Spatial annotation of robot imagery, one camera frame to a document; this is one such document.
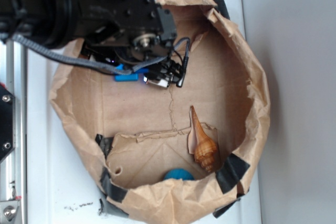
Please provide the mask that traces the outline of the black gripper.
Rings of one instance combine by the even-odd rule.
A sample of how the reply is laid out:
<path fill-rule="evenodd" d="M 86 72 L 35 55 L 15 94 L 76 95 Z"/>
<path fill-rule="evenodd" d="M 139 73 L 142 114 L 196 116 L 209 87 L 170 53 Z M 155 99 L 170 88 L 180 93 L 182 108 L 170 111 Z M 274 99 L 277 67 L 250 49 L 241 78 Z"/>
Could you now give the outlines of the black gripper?
<path fill-rule="evenodd" d="M 155 0 L 77 0 L 75 38 L 94 47 L 119 47 L 134 61 L 170 57 L 177 38 L 171 12 Z M 165 60 L 148 66 L 144 82 L 181 87 L 181 65 Z"/>

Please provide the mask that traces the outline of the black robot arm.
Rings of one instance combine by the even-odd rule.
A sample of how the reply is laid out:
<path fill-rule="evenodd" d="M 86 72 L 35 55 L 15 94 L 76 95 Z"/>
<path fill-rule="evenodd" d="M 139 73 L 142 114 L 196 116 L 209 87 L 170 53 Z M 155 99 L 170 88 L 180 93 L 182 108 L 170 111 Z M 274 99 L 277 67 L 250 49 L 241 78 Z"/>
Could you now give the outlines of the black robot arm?
<path fill-rule="evenodd" d="M 1 40 L 97 72 L 143 73 L 149 83 L 184 82 L 187 58 L 172 13 L 155 0 L 1 0 Z"/>

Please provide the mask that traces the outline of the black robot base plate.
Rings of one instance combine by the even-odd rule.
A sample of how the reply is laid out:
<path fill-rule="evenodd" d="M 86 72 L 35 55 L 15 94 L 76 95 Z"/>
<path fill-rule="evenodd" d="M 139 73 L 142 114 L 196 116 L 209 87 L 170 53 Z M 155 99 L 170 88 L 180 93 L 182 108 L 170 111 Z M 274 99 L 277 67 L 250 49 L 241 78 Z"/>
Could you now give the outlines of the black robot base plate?
<path fill-rule="evenodd" d="M 1 163 L 14 148 L 14 96 L 1 83 Z"/>

